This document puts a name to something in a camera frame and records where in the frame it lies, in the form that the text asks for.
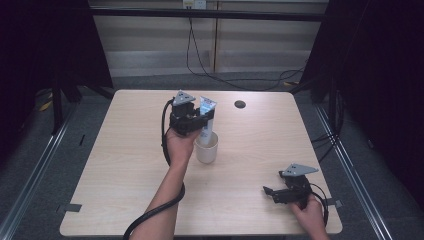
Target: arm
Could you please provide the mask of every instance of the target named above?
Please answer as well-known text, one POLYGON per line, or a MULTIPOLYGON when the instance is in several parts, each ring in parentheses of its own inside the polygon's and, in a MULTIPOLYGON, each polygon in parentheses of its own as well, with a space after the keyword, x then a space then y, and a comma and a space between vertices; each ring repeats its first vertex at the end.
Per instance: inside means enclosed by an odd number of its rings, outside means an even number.
MULTIPOLYGON (((188 162, 193 152, 193 142, 198 134, 199 131, 181 137, 173 129, 168 131, 166 137, 171 165, 146 212, 174 199, 180 193, 188 162)), ((131 240, 173 239, 177 211, 178 204, 175 204, 149 218, 134 229, 131 240)))
POLYGON ((309 195, 308 205, 305 209, 300 209, 296 203, 289 204, 290 209, 296 215, 297 221, 300 226, 308 233, 309 237, 313 240, 329 240, 323 215, 322 205, 318 202, 314 195, 309 195))

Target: toothpaste tube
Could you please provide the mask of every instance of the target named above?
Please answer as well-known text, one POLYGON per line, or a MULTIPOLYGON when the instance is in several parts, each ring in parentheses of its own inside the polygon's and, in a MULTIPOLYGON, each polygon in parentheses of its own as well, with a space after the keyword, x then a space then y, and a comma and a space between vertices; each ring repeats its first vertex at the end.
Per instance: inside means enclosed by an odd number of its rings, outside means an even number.
MULTIPOLYGON (((216 102, 205 98, 200 97, 200 115, 205 115, 207 112, 215 109, 216 102)), ((212 127, 213 127, 213 119, 208 121, 208 124, 202 128, 202 132, 200 133, 199 142, 203 146, 207 146, 211 140, 212 136, 212 127)))

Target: wooden tabletop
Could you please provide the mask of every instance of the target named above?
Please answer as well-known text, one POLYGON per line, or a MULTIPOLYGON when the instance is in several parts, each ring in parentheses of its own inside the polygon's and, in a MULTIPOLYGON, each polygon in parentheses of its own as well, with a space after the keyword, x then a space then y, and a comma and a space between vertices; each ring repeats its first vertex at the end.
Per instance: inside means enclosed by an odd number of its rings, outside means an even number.
MULTIPOLYGON (((288 206, 274 204, 262 188, 286 188, 278 171, 291 163, 320 169, 293 96, 186 92, 197 98, 195 107, 200 96, 218 102, 214 131, 219 145, 212 164, 200 163, 192 155, 175 234, 303 234, 288 206), (236 108, 237 100, 246 107, 236 108)), ((115 94, 71 201, 81 204, 81 210, 66 213, 61 234, 122 236, 143 214, 168 168, 161 148, 161 116, 176 93, 120 90, 115 94)), ((307 178, 331 197, 321 171, 307 178)), ((341 230, 337 211, 330 206, 327 231, 341 230)))

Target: wall outlet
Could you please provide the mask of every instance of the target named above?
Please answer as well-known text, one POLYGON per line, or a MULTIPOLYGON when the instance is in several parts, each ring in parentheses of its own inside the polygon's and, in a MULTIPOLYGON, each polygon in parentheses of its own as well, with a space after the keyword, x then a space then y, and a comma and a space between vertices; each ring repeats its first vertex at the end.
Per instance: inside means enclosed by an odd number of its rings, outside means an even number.
POLYGON ((183 0, 183 9, 194 9, 194 0, 183 0))
POLYGON ((206 10, 206 0, 194 0, 194 9, 206 10))

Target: cup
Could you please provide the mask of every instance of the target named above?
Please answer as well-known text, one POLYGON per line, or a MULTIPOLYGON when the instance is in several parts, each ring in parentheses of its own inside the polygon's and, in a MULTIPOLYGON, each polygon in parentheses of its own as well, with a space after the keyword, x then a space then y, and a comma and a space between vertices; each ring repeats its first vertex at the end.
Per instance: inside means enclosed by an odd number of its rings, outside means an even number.
POLYGON ((208 145, 203 145, 200 143, 199 138, 196 138, 194 141, 196 146, 196 157, 202 163, 209 164, 216 159, 216 152, 218 150, 218 135, 215 132, 212 132, 211 140, 208 145))

